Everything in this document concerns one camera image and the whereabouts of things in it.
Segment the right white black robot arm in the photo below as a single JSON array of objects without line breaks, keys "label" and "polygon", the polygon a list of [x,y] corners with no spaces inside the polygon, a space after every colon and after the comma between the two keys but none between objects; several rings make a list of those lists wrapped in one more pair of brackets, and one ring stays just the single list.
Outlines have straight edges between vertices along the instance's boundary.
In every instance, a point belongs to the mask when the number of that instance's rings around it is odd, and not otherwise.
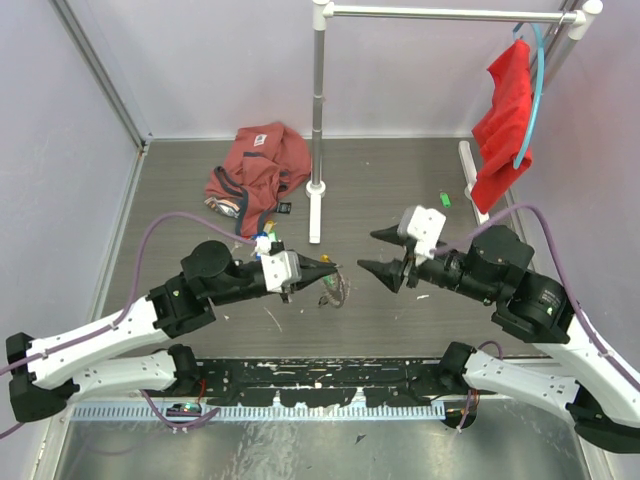
[{"label": "right white black robot arm", "polygon": [[424,281],[492,306],[492,322],[554,358],[566,372],[530,372],[453,342],[436,367],[444,390],[508,395],[567,421],[579,437],[603,450],[638,453],[638,392],[598,352],[564,286],[530,270],[534,250],[515,232],[493,225],[472,240],[467,252],[451,250],[423,263],[415,258],[414,241],[400,238],[392,229],[371,235],[406,249],[401,260],[358,263],[390,291]]}]

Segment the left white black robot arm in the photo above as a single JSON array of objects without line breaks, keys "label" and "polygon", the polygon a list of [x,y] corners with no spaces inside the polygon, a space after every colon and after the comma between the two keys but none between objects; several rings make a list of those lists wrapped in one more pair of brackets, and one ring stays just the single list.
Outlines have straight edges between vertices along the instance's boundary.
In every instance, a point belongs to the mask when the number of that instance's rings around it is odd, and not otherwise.
[{"label": "left white black robot arm", "polygon": [[244,263],[220,241],[205,241],[181,261],[181,271],[123,309],[47,338],[16,333],[6,340],[9,399],[19,423],[54,416],[90,395],[135,390],[188,396],[201,374],[193,351],[174,344],[143,357],[128,352],[203,328],[217,306],[279,295],[283,300],[336,273],[279,242]]}]

